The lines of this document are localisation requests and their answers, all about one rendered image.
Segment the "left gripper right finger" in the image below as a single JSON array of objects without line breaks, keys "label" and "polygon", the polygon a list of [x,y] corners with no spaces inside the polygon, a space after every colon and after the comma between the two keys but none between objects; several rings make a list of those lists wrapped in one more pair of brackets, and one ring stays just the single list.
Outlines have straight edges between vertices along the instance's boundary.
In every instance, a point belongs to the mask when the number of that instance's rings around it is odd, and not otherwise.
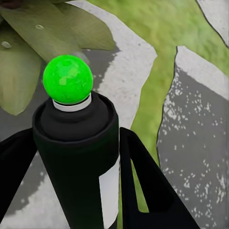
[{"label": "left gripper right finger", "polygon": [[[120,127],[123,229],[201,229],[132,130]],[[131,160],[149,213],[138,210]]]}]

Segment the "insectifuge atomizer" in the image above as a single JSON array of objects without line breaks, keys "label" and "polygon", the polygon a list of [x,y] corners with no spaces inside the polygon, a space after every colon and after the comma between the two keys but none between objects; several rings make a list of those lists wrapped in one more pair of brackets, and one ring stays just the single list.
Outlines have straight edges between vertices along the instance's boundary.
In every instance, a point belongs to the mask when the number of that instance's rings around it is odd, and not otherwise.
[{"label": "insectifuge atomizer", "polygon": [[92,90],[83,54],[51,60],[49,98],[32,116],[33,139],[71,229],[117,229],[120,128],[114,104]]}]

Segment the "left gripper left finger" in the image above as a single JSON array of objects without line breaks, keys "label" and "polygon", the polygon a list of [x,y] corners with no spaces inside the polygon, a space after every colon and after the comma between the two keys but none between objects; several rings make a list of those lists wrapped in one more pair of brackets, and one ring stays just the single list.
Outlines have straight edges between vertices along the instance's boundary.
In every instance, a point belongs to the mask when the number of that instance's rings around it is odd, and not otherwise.
[{"label": "left gripper left finger", "polygon": [[32,127],[19,131],[0,143],[0,223],[36,151]]}]

